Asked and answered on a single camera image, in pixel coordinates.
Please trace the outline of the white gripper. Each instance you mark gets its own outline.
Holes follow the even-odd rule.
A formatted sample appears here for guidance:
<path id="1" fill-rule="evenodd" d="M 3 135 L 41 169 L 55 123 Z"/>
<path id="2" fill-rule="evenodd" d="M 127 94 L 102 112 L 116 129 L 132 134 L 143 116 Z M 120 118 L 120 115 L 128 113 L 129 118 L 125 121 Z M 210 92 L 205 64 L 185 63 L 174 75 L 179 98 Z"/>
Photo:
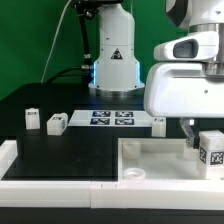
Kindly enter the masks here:
<path id="1" fill-rule="evenodd" d="M 148 73 L 144 110 L 153 117 L 180 118 L 186 146 L 198 149 L 193 118 L 224 117 L 224 78 L 206 76 L 201 63 L 158 63 Z"/>

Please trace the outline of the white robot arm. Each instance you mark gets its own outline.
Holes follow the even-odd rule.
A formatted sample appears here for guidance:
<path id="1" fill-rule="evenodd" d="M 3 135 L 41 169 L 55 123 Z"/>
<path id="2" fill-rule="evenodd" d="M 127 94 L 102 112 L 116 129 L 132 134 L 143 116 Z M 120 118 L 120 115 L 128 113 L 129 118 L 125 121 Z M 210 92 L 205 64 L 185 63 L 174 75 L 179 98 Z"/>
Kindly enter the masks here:
<path id="1" fill-rule="evenodd" d="M 185 37 L 154 48 L 157 63 L 141 82 L 134 56 L 134 19 L 121 4 L 99 0 L 100 55 L 90 92 L 124 97 L 144 92 L 144 110 L 175 117 L 189 140 L 192 118 L 223 118 L 224 0 L 165 0 L 167 18 Z"/>

